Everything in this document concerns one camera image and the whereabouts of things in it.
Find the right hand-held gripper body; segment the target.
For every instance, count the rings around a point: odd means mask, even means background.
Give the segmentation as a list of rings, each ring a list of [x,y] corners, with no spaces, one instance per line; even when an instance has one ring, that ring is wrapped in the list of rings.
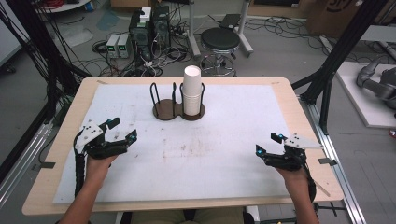
[[[300,136],[297,133],[287,137],[282,145],[284,146],[284,153],[282,155],[268,153],[266,151],[266,155],[262,160],[267,166],[287,171],[298,171],[302,167],[307,169],[305,150],[307,148],[322,148],[322,144]]]

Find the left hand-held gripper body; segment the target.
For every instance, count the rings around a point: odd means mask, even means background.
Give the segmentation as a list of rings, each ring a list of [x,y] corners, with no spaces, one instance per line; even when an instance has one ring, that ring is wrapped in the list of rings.
[[[108,128],[105,122],[97,125],[91,119],[82,126],[82,130],[74,140],[74,151],[82,154],[87,153],[97,160],[120,155],[128,151],[125,138],[123,140],[109,142],[105,139]]]

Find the dark wooden wire cup holder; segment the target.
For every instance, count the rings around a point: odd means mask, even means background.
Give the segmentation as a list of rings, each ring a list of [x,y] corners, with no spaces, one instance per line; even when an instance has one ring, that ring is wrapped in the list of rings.
[[[150,98],[153,103],[152,114],[159,120],[172,120],[176,117],[181,117],[184,120],[195,121],[201,119],[205,114],[205,106],[203,103],[205,85],[201,84],[201,110],[198,115],[188,116],[183,110],[183,84],[179,86],[176,83],[172,84],[171,98],[160,99],[157,84],[151,83],[149,86]]]

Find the white paper cup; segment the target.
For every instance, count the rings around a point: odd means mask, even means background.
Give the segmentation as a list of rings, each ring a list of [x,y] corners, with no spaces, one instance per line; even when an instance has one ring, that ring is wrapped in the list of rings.
[[[200,91],[191,93],[183,92],[183,110],[188,116],[198,115],[201,110],[202,93]]]
[[[196,65],[189,65],[184,69],[183,92],[189,96],[201,92],[201,69]]]

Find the person's right hand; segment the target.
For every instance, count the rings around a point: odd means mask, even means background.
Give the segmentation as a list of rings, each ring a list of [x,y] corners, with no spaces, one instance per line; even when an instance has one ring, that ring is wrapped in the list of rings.
[[[297,188],[308,185],[307,177],[303,169],[298,171],[287,171],[276,168],[276,170],[283,177],[287,188]]]

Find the person's left hand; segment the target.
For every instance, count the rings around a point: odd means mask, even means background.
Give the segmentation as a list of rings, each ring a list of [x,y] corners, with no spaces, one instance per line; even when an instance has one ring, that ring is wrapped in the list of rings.
[[[93,157],[88,157],[86,182],[101,186],[106,178],[107,172],[111,163],[116,159],[116,156],[97,160]]]

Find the white table mat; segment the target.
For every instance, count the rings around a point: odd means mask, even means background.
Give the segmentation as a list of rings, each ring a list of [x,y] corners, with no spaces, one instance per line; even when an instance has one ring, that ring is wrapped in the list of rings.
[[[282,177],[256,155],[281,154],[272,133],[288,133],[269,85],[208,85],[204,115],[196,121],[156,119],[149,86],[99,86],[85,119],[101,124],[113,142],[131,131],[137,140],[112,163],[100,203],[283,197]]]

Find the grey power supply unit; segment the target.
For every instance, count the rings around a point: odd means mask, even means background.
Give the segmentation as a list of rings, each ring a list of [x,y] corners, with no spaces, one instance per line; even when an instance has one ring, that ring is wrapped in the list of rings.
[[[118,40],[120,36],[119,35],[112,35],[106,42],[106,50],[108,53],[108,56],[110,58],[119,58],[120,54],[118,51]]]
[[[132,52],[132,41],[128,34],[121,34],[118,40],[118,50],[120,57],[123,59],[129,58]]]

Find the white platform board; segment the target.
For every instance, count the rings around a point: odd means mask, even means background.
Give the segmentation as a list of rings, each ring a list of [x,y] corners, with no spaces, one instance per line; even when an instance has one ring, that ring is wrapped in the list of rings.
[[[337,71],[337,78],[366,127],[396,129],[396,111],[388,108],[373,92],[356,84],[359,71],[366,65],[344,62]]]

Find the black computer tower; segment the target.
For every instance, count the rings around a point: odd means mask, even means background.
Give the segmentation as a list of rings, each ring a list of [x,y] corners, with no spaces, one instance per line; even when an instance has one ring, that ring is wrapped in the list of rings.
[[[146,61],[152,60],[150,51],[151,36],[151,22],[142,19],[145,13],[142,9],[138,9],[131,17],[129,32],[136,45],[136,50],[140,53]]]
[[[154,42],[163,48],[170,46],[169,6],[157,6],[152,14]]]

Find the white metal stand leg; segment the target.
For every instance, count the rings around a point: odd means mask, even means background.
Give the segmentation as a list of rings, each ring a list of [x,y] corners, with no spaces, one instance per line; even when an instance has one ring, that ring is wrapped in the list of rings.
[[[189,29],[188,29],[188,41],[191,48],[192,56],[195,60],[201,57],[201,51],[199,50],[195,35],[194,35],[194,0],[189,1]]]
[[[241,8],[241,18],[240,18],[240,24],[236,28],[236,32],[240,38],[241,41],[241,46],[243,50],[246,53],[246,56],[249,57],[253,52],[253,48],[251,47],[250,43],[248,42],[248,39],[245,36],[245,27],[246,27],[246,22],[248,18],[248,8],[249,8],[250,0],[243,0],[243,5]]]

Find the black round stool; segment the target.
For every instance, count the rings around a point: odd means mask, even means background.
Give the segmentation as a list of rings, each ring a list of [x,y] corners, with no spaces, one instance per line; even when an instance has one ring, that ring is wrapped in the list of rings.
[[[201,45],[209,51],[199,63],[203,72],[210,76],[236,76],[233,61],[239,49],[239,36],[232,30],[215,27],[202,32]]]

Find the brown cardboard box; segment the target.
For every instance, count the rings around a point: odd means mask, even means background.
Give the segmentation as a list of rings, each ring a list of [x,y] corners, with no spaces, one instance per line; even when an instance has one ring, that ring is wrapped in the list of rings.
[[[306,29],[312,35],[340,37],[363,0],[317,0],[309,11]]]

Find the aluminium rail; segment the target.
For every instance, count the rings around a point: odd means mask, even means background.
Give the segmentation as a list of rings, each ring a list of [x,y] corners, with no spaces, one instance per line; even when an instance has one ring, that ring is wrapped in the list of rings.
[[[323,145],[323,150],[326,157],[335,161],[331,166],[335,178],[343,192],[342,203],[346,209],[347,216],[351,224],[367,224],[364,215],[361,211],[359,203],[354,195],[353,189],[350,186],[347,175],[344,171],[342,163],[336,153],[335,147],[329,135],[327,135],[319,126],[319,111],[315,105],[308,105],[306,102],[300,101],[304,112],[313,127],[314,133]]]
[[[9,173],[0,184],[0,209],[4,207],[14,189],[18,186],[23,175],[44,146],[53,130],[53,124],[41,124],[40,127],[27,138],[27,144],[22,148],[21,155],[18,157]]]

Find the black metal frame stand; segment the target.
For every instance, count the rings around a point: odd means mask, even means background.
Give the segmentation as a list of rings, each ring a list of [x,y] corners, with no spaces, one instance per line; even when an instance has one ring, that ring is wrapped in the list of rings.
[[[360,9],[352,18],[322,66],[310,76],[291,84],[294,90],[308,84],[307,90],[301,94],[301,99],[308,105],[315,105],[318,97],[322,95],[318,124],[326,135],[329,134],[328,116],[333,78],[348,54],[361,40],[387,2],[388,0],[363,0]]]
[[[36,0],[5,0],[27,36],[7,15],[0,4],[0,20],[27,51],[35,68],[47,82],[46,121],[55,117],[58,101],[74,96],[83,78],[92,77],[62,55],[52,40],[45,23],[36,12]]]

